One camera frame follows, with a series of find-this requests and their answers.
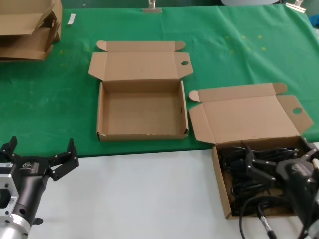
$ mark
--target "metal clip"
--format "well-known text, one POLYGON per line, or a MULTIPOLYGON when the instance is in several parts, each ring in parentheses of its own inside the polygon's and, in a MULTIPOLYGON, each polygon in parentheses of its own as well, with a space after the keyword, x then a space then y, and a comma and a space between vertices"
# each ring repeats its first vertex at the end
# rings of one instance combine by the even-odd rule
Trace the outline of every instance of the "metal clip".
POLYGON ((149 0, 149 7, 148 8, 142 8, 142 12, 161 13, 162 9, 155 7, 155 0, 149 0))
POLYGON ((286 6, 301 13, 305 13, 306 9, 301 7, 303 1, 304 0, 296 0, 294 4, 286 3, 286 6))

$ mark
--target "table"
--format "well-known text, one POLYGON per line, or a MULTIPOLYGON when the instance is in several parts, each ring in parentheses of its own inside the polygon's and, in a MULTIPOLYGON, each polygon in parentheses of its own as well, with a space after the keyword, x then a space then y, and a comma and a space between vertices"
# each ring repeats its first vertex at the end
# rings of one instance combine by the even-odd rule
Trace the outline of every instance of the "table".
MULTIPOLYGON (((211 150, 83 158, 50 180, 30 239, 240 239, 238 219, 224 218, 211 150)), ((245 218, 247 239, 267 239, 245 218)), ((269 218, 280 239, 296 238, 297 217, 269 218)))
MULTIPOLYGON (((284 82, 315 122, 305 134, 319 141, 319 44, 307 17, 284 5, 66 9, 62 40, 43 62, 0 64, 0 145, 17 136, 21 155, 53 155, 73 137, 80 157, 210 149, 181 141, 100 143, 96 137, 99 82, 88 75, 98 40, 183 40, 194 73, 191 90, 284 82), (67 26, 76 13, 72 26, 67 26)), ((187 107, 195 105, 187 99, 187 107)))

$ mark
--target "cable connector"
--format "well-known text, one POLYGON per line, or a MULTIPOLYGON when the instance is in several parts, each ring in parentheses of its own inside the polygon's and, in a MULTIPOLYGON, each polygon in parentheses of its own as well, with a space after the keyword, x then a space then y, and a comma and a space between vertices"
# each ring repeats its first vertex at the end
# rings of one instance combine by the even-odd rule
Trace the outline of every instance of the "cable connector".
POLYGON ((275 232, 269 226, 266 217, 265 216, 261 216, 259 218, 259 220, 264 225, 264 228, 266 229, 266 232, 267 232, 267 235, 268 235, 269 239, 277 239, 277 236, 276 236, 275 232))

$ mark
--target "white label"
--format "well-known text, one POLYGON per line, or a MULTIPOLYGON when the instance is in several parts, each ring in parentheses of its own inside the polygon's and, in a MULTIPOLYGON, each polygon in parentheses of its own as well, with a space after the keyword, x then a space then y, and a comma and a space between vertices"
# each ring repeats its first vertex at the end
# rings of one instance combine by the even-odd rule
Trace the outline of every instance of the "white label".
POLYGON ((75 13, 72 13, 72 14, 71 14, 70 20, 69 20, 69 22, 68 22, 68 25, 72 25, 72 24, 74 23, 75 16, 76 16, 75 13))
POLYGON ((0 163, 0 168, 11 168, 12 166, 12 163, 0 163))

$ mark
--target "cardboard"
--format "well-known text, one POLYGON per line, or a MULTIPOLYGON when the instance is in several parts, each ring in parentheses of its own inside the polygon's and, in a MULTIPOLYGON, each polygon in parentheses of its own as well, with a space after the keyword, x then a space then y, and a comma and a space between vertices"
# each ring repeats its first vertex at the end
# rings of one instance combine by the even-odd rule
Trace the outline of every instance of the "cardboard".
POLYGON ((53 0, 1 0, 0 35, 30 35, 52 13, 53 0))
POLYGON ((32 35, 1 37, 0 61, 46 59, 53 48, 57 27, 41 27, 32 35))
POLYGON ((24 34, 22 31, 21 35, 0 36, 0 61, 44 60, 48 56, 53 48, 53 41, 60 40, 61 37, 62 3, 61 0, 53 0, 52 3, 54 5, 49 8, 49 15, 44 15, 47 16, 44 21, 41 18, 40 27, 33 29, 31 34, 24 34))
MULTIPOLYGON (((230 219, 232 177, 220 167, 218 152, 244 142, 254 150, 296 147, 300 153, 301 134, 313 122, 283 83, 223 87, 191 91, 189 97, 201 102, 189 110, 197 140, 214 144, 212 159, 225 217, 230 219)), ((282 215, 273 210, 271 215, 282 215)))
POLYGON ((295 96, 279 95, 286 90, 268 83, 191 91, 202 102, 189 110, 196 139, 215 144, 303 134, 313 122, 295 96))
POLYGON ((89 74, 100 79, 100 141, 184 139, 184 84, 193 72, 185 46, 174 41, 98 41, 89 74))

